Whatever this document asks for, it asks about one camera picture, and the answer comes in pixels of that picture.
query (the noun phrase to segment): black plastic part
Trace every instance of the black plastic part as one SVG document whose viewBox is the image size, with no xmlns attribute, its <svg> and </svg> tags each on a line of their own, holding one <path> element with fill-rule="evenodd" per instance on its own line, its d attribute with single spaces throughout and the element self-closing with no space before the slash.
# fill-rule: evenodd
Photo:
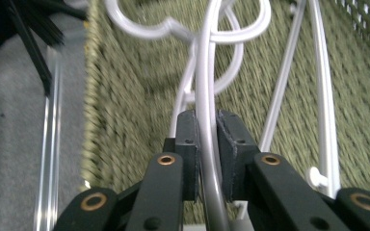
<svg viewBox="0 0 370 231">
<path fill-rule="evenodd" d="M 351 230 L 370 230 L 370 192 L 355 188 L 340 190 L 335 212 Z"/>
<path fill-rule="evenodd" d="M 175 138 L 165 138 L 163 152 L 175 152 Z"/>
<path fill-rule="evenodd" d="M 44 94 L 49 95 L 52 75 L 49 71 L 49 68 L 47 67 L 46 62 L 44 61 L 43 55 L 41 54 L 39 47 L 32 36 L 32 33 L 26 25 L 23 15 L 20 13 L 18 6 L 14 3 L 13 0 L 5 0 L 4 3 L 8 7 L 9 16 L 13 21 L 17 32 L 22 38 L 26 50 L 28 51 L 32 62 L 34 63 L 36 70 L 38 71 L 40 79 L 43 82 Z"/>
<path fill-rule="evenodd" d="M 111 227 L 111 230 L 125 230 L 141 184 L 142 182 L 139 182 L 118 195 L 117 204 L 113 212 L 113 218 L 117 219 L 119 222 L 117 222 L 117 225 Z"/>
<path fill-rule="evenodd" d="M 326 203 L 330 209 L 332 209 L 333 211 L 335 211 L 335 201 L 334 199 L 332 199 L 331 197 L 327 196 L 327 195 L 324 195 L 320 192 L 316 192 L 318 194 L 318 196 L 320 196 L 320 198 L 324 201 L 324 203 Z"/>
<path fill-rule="evenodd" d="M 184 162 L 183 200 L 198 198 L 199 175 L 199 139 L 198 122 L 195 111 L 185 111 L 178 116 L 175 134 L 175 153 Z"/>
<path fill-rule="evenodd" d="M 246 199 L 246 165 L 260 152 L 242 119 L 225 110 L 217 116 L 222 188 L 228 201 Z"/>
<path fill-rule="evenodd" d="M 125 230 L 182 230 L 182 168 L 174 153 L 151 159 Z"/>
<path fill-rule="evenodd" d="M 18 7 L 25 17 L 26 24 L 38 34 L 48 45 L 60 44 L 63 42 L 63 33 L 50 20 L 49 16 L 30 2 L 19 1 Z"/>
<path fill-rule="evenodd" d="M 102 193 L 106 196 L 104 205 L 100 208 L 85 211 L 82 208 L 87 196 Z M 93 188 L 80 193 L 70 202 L 57 220 L 53 231 L 102 231 L 112 230 L 119 219 L 112 216 L 118 197 L 115 192 L 108 189 Z"/>
<path fill-rule="evenodd" d="M 50 0 L 33 0 L 33 2 L 56 13 L 65 13 L 80 20 L 86 20 L 86 13 L 84 11 L 74 9 L 64 2 Z"/>
<path fill-rule="evenodd" d="M 248 214 L 251 219 L 251 224 L 254 226 L 254 231 L 276 231 L 278 230 L 275 219 L 267 207 L 263 195 L 260 193 L 259 187 L 254 183 L 254 174 L 251 166 L 246 167 L 246 194 L 248 195 Z"/>
<path fill-rule="evenodd" d="M 278 230 L 349 230 L 283 157 L 259 153 L 250 168 Z"/>
</svg>

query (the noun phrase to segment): woven basket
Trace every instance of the woven basket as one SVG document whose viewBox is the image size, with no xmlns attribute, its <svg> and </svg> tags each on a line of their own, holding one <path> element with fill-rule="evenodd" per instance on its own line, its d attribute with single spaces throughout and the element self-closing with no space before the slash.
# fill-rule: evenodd
<svg viewBox="0 0 370 231">
<path fill-rule="evenodd" d="M 122 7 L 144 25 L 171 15 L 196 31 L 204 2 L 127 0 Z M 256 18 L 257 2 L 237 1 L 234 9 L 242 25 Z M 330 55 L 342 186 L 370 191 L 370 3 L 365 11 L 365 2 L 323 0 L 320 4 Z M 271 4 L 268 31 L 246 43 L 238 78 L 217 97 L 217 108 L 238 114 L 257 141 L 292 22 L 288 1 Z M 111 23 L 101 0 L 91 1 L 89 21 L 82 176 L 92 186 L 121 192 L 141 180 L 152 154 L 162 151 L 188 50 L 174 38 L 144 41 L 126 35 Z M 229 64 L 232 47 L 219 46 L 217 52 L 220 75 Z M 272 145 L 272 151 L 285 156 L 300 174 L 318 166 L 316 95 L 314 45 L 306 11 Z M 185 222 L 203 222 L 200 204 L 186 205 Z"/>
</svg>

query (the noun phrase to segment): black plastic bracket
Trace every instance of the black plastic bracket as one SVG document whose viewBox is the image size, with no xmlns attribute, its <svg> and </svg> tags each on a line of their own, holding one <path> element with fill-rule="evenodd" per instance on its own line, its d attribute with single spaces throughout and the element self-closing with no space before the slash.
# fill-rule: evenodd
<svg viewBox="0 0 370 231">
<path fill-rule="evenodd" d="M 349 230 L 283 157 L 272 153 L 256 154 L 249 174 L 278 230 Z M 255 199 L 251 197 L 250 201 L 254 203 Z"/>
<path fill-rule="evenodd" d="M 151 159 L 125 230 L 182 229 L 182 168 L 174 153 Z"/>
<path fill-rule="evenodd" d="M 260 150 L 238 115 L 219 110 L 217 124 L 225 198 L 228 201 L 245 199 L 246 165 L 252 163 Z"/>
<path fill-rule="evenodd" d="M 113 216 L 118 197 L 108 189 L 93 188 L 78 194 L 62 212 L 53 231 L 100 231 L 116 227 Z"/>
<path fill-rule="evenodd" d="M 370 192 L 362 189 L 341 189 L 334 210 L 351 230 L 370 231 Z"/>
<path fill-rule="evenodd" d="M 184 161 L 184 200 L 198 198 L 198 175 L 200 169 L 198 122 L 195 111 L 185 111 L 176 123 L 175 149 Z"/>
</svg>

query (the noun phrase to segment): white tube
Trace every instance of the white tube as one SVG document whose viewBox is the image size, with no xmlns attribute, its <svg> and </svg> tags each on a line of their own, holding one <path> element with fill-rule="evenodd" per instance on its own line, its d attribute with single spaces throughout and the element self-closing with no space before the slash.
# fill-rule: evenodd
<svg viewBox="0 0 370 231">
<path fill-rule="evenodd" d="M 234 14 L 232 9 L 226 9 L 225 14 L 230 22 L 230 26 L 232 27 L 232 30 L 239 30 L 240 25 L 236 18 L 236 15 Z M 222 91 L 224 91 L 236 78 L 240 66 L 243 62 L 243 53 L 244 53 L 244 44 L 243 43 L 237 43 L 235 45 L 235 50 L 233 51 L 233 59 L 227 68 L 226 72 L 221 76 L 220 79 L 215 81 L 214 85 L 214 94 L 218 95 Z M 186 95 L 186 101 L 188 103 L 195 102 L 195 92 L 192 91 Z"/>
<path fill-rule="evenodd" d="M 269 0 L 260 0 L 260 13 L 253 24 L 238 31 L 212 32 L 211 41 L 218 44 L 231 44 L 254 39 L 266 31 L 271 17 L 272 9 Z"/>
<path fill-rule="evenodd" d="M 335 131 L 334 102 L 330 76 L 329 55 L 323 19 L 317 0 L 310 0 L 311 27 L 313 29 L 314 48 L 317 64 L 318 86 L 318 125 L 320 147 L 320 172 L 328 179 L 327 187 L 320 187 L 322 193 L 331 198 L 336 197 L 341 188 L 339 179 L 339 160 L 337 137 Z"/>
<path fill-rule="evenodd" d="M 203 205 L 208 230 L 229 230 L 229 220 L 225 209 L 222 186 L 218 177 L 212 131 L 216 131 L 216 124 L 212 124 L 212 109 L 210 107 L 213 95 L 213 81 L 209 80 L 209 46 L 214 25 L 218 23 L 220 0 L 212 0 L 208 4 L 198 43 L 196 93 L 197 119 L 200 132 L 201 147 L 201 182 L 203 191 Z"/>
<path fill-rule="evenodd" d="M 125 33 L 141 39 L 161 39 L 173 35 L 183 41 L 191 43 L 194 34 L 171 17 L 155 26 L 143 26 L 131 21 L 119 8 L 119 0 L 105 0 L 107 13 L 110 19 Z"/>
<path fill-rule="evenodd" d="M 287 46 L 284 51 L 284 57 L 281 64 L 276 87 L 273 92 L 272 102 L 270 104 L 269 112 L 267 113 L 266 122 L 263 133 L 260 138 L 259 149 L 262 152 L 269 152 L 272 144 L 273 135 L 275 133 L 276 125 L 278 123 L 278 114 L 280 112 L 281 103 L 284 97 L 284 91 L 287 86 L 287 80 L 290 73 L 290 66 L 293 62 L 294 52 L 296 51 L 296 44 L 299 38 L 300 28 L 302 26 L 303 15 L 305 10 L 305 0 L 299 1 L 299 6 L 293 19 L 290 30 Z"/>
</svg>

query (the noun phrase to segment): white wire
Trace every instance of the white wire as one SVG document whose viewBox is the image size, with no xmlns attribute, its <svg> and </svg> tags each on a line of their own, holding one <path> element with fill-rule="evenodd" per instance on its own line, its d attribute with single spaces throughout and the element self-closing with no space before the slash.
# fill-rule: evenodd
<svg viewBox="0 0 370 231">
<path fill-rule="evenodd" d="M 313 29 L 317 64 L 319 165 L 321 174 L 328 179 L 328 185 L 321 187 L 320 191 L 331 198 L 335 198 L 341 188 L 341 183 L 329 53 L 319 2 L 309 0 L 308 3 L 311 12 L 311 27 Z"/>
<path fill-rule="evenodd" d="M 225 15 L 227 19 L 229 20 L 230 26 L 233 30 L 240 29 L 239 21 L 237 20 L 236 15 L 231 9 L 226 9 Z M 175 137 L 176 122 L 177 122 L 178 115 L 186 110 L 188 103 L 195 102 L 195 92 L 191 91 L 191 85 L 193 82 L 193 75 L 195 73 L 195 65 L 196 65 L 196 60 L 195 60 L 196 57 L 195 57 L 194 49 L 196 49 L 196 45 L 193 43 L 192 48 L 190 49 L 189 61 L 185 68 L 185 72 L 182 75 L 182 79 L 179 84 L 178 92 L 176 94 L 176 100 L 175 100 L 175 104 L 174 104 L 173 111 L 172 111 L 171 127 L 170 127 L 170 133 L 169 133 L 170 138 Z M 214 86 L 215 95 L 225 90 L 236 78 L 239 72 L 240 66 L 242 65 L 243 53 L 244 53 L 244 44 L 243 43 L 236 44 L 235 50 L 233 52 L 233 58 L 232 58 L 232 61 L 228 69 L 221 76 L 219 80 L 215 81 L 215 86 Z"/>
<path fill-rule="evenodd" d="M 203 20 L 198 39 L 198 54 L 196 68 L 196 108 L 200 141 L 201 182 L 205 221 L 208 230 L 229 230 L 229 220 L 224 204 L 224 195 L 218 176 L 213 133 L 216 132 L 216 122 L 212 123 L 213 71 L 209 61 L 214 58 L 214 43 L 210 42 L 211 31 L 218 25 L 221 0 L 211 0 Z"/>
<path fill-rule="evenodd" d="M 260 0 L 260 13 L 253 24 L 238 31 L 212 32 L 211 41 L 218 44 L 233 44 L 254 39 L 266 31 L 271 16 L 272 9 L 269 0 Z"/>
<path fill-rule="evenodd" d="M 299 39 L 300 29 L 305 11 L 306 0 L 301 0 L 295 10 L 293 23 L 290 29 L 287 45 L 284 51 L 283 60 L 278 72 L 275 89 L 273 90 L 272 101 L 266 116 L 263 132 L 260 137 L 259 150 L 262 152 L 270 152 L 273 136 L 278 123 L 278 114 L 281 110 L 281 104 L 284 97 L 284 92 L 287 87 L 287 81 L 290 74 L 290 67 L 293 63 L 296 44 Z"/>
<path fill-rule="evenodd" d="M 191 43 L 195 35 L 182 24 L 171 17 L 155 26 L 143 26 L 131 21 L 119 8 L 119 0 L 105 0 L 107 13 L 110 19 L 125 33 L 141 39 L 161 39 L 173 35 L 183 41 Z"/>
</svg>

